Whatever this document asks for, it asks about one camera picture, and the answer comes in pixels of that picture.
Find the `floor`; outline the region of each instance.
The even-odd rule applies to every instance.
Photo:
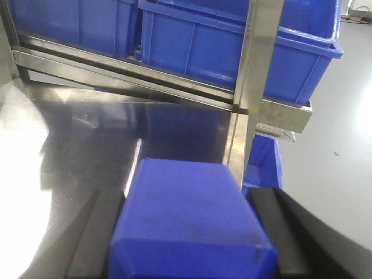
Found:
[[[295,144],[280,142],[284,186],[313,214],[372,250],[372,26],[342,23],[339,43],[345,53],[317,87],[304,133]],[[37,73],[31,78],[60,83]]]

